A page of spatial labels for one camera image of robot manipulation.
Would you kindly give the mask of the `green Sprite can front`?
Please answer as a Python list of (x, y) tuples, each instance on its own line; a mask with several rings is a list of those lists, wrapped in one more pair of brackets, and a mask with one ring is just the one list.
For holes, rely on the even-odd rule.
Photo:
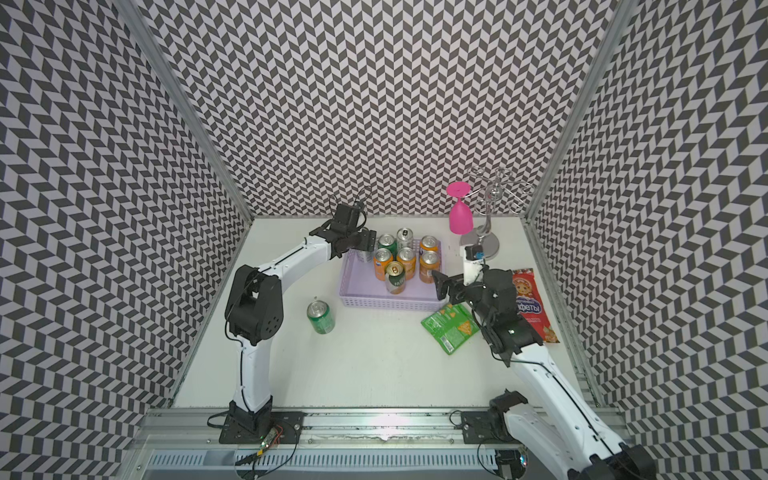
[(316, 299), (312, 301), (306, 310), (307, 318), (314, 331), (324, 335), (331, 333), (335, 328), (335, 319), (328, 303)]

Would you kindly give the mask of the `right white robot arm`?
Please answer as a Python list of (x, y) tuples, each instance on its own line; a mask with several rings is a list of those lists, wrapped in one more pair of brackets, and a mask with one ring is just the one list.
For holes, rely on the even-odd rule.
[(521, 393), (493, 399), (504, 431), (560, 479), (654, 479), (657, 466), (641, 445), (630, 446), (564, 378), (542, 336), (522, 316), (509, 270), (484, 266), (477, 280), (432, 274), (439, 299), (465, 303), (491, 352), (532, 389), (547, 415)]

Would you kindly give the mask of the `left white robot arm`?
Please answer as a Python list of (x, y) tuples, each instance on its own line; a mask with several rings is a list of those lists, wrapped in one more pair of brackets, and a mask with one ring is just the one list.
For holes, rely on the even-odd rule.
[(331, 219), (296, 246), (257, 267), (235, 271), (225, 304), (227, 338), (240, 346), (236, 392), (229, 415), (248, 429), (267, 423), (273, 396), (269, 384), (272, 338), (284, 321), (285, 292), (305, 274), (350, 250), (372, 251), (376, 232), (366, 227), (365, 203), (339, 204)]

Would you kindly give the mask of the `green gold can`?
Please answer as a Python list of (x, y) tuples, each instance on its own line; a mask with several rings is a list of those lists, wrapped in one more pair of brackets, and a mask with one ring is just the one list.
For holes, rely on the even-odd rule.
[(398, 261), (392, 261), (386, 269), (385, 286), (393, 295), (401, 294), (406, 286), (404, 268)]

